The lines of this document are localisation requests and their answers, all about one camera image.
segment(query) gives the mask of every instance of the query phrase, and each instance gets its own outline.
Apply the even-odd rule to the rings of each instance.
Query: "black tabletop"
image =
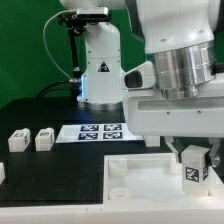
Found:
[[[105,155],[170,152],[164,139],[160,148],[146,148],[144,141],[54,144],[50,152],[36,152],[34,139],[40,129],[51,127],[57,137],[65,124],[125,122],[122,110],[93,111],[78,108],[70,98],[27,98],[0,110],[0,162],[6,179],[0,186],[0,207],[103,202]],[[25,152],[10,153],[8,138],[15,130],[29,128],[32,141]],[[206,145],[207,139],[183,138],[186,144]]]

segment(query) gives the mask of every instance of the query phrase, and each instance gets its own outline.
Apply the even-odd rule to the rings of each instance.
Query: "white block with marker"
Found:
[[[35,138],[36,151],[50,151],[54,141],[54,129],[41,129]]]
[[[10,152],[24,152],[30,143],[30,130],[16,130],[8,139]]]

